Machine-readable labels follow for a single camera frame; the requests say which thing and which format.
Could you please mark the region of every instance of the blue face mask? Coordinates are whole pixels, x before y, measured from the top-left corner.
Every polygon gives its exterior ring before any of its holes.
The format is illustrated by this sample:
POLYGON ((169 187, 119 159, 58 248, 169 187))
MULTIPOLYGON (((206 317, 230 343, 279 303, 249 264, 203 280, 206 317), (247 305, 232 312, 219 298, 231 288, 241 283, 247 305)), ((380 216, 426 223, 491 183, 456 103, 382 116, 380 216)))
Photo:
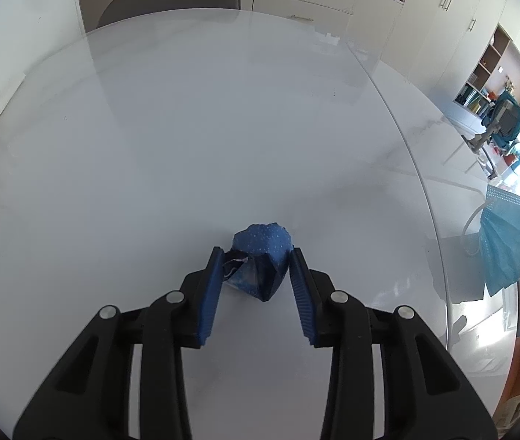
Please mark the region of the blue face mask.
POLYGON ((463 235, 480 210, 479 248, 476 253, 464 249, 470 256, 480 252, 488 294, 494 296, 520 278, 520 196, 489 185, 486 203, 476 209, 463 229, 462 246, 463 235))

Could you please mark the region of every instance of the cabinet handle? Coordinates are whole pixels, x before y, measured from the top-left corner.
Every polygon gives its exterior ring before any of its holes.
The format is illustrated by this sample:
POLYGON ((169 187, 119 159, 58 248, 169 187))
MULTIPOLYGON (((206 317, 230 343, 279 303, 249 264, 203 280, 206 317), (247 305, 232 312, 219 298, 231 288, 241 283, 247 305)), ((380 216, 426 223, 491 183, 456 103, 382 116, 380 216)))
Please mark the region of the cabinet handle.
POLYGON ((305 18, 304 16, 297 16, 296 14, 290 15, 288 18, 293 19, 293 20, 315 21, 312 18, 305 18))

